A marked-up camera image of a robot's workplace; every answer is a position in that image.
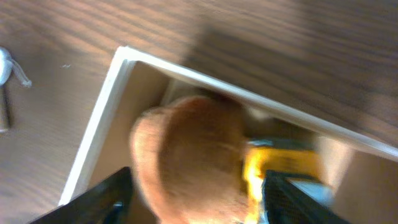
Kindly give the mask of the yellow grey toy car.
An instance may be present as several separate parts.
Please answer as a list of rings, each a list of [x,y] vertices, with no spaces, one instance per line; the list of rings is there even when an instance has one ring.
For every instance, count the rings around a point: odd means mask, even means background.
[[[264,210],[261,201],[262,184],[267,170],[306,174],[327,185],[322,181],[322,159],[312,145],[293,139],[250,141],[242,171],[249,205],[245,223],[264,223],[261,218]]]

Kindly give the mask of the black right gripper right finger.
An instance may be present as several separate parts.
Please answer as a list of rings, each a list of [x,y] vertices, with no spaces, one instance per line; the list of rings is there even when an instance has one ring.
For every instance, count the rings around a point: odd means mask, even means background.
[[[306,174],[267,170],[262,184],[261,218],[264,223],[344,224],[333,213],[331,188]]]

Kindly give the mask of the brown plush toy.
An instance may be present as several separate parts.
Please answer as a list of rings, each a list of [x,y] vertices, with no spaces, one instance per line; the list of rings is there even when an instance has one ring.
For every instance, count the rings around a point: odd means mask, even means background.
[[[132,127],[130,151],[134,176],[160,223],[239,223],[246,218],[240,104],[188,96],[146,111]]]

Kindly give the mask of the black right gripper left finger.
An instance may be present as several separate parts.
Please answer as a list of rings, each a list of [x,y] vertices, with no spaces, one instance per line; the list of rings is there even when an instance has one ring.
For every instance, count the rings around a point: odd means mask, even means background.
[[[123,167],[71,202],[31,224],[126,223],[132,195],[131,169]]]

